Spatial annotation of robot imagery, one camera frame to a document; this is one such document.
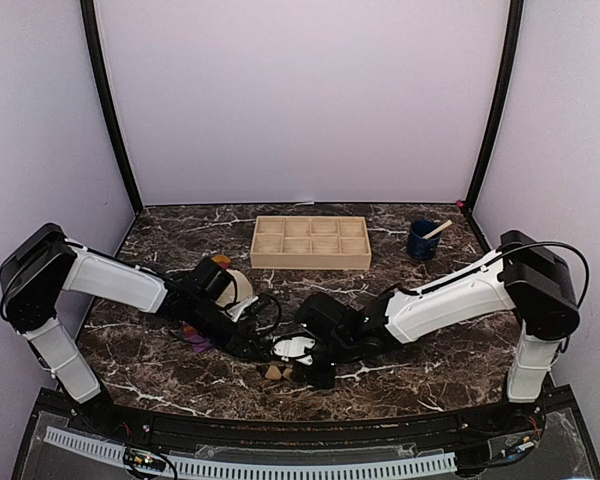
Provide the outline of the brown beige argyle sock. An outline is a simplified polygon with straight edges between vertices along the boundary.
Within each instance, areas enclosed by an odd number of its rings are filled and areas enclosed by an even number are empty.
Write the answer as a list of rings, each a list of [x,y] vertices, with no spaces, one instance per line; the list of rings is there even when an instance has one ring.
[[[257,372],[262,378],[269,381],[300,382],[302,380],[300,370],[292,363],[269,363],[266,365],[259,365],[257,367]]]

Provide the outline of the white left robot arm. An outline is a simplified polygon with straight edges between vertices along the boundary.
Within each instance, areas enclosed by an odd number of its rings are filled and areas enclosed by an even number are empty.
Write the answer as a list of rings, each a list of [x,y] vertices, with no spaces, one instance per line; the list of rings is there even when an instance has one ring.
[[[57,306],[63,297],[114,302],[185,322],[234,358],[269,360],[269,342],[219,305],[226,290],[233,292],[231,306],[249,307],[235,277],[209,257],[168,277],[89,248],[68,238],[59,225],[46,223],[0,265],[0,316],[26,339],[69,398],[83,405],[83,421],[100,436],[111,436],[121,427],[120,412],[102,399],[105,386],[61,322]]]

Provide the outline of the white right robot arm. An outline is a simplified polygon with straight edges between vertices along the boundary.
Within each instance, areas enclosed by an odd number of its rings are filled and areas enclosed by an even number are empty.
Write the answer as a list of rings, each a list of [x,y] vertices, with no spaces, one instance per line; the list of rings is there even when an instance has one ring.
[[[583,294],[574,291],[570,268],[555,254],[557,241],[535,241],[518,230],[480,260],[419,288],[392,286],[361,309],[326,294],[313,294],[299,307],[299,334],[280,337],[272,353],[297,361],[316,388],[334,384],[334,369],[412,344],[438,330],[500,311],[521,319],[505,400],[490,413],[501,434],[514,432],[541,395],[559,346],[580,324]]]

